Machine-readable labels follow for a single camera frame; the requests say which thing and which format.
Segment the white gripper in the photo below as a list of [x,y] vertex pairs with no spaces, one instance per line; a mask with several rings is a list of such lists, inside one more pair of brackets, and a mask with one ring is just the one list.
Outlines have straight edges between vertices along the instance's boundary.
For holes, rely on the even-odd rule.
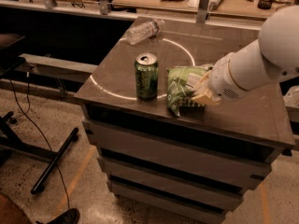
[[194,102],[199,105],[218,105],[221,99],[235,101],[241,97],[241,90],[230,73],[230,61],[233,55],[234,53],[231,52],[218,60],[211,73],[207,71],[193,86],[192,100]]

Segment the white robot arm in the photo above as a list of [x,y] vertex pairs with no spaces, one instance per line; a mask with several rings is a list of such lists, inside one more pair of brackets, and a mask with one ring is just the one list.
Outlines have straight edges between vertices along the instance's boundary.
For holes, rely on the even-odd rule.
[[262,86],[299,75],[299,6],[285,7],[262,25],[258,38],[218,60],[193,87],[200,105],[235,101]]

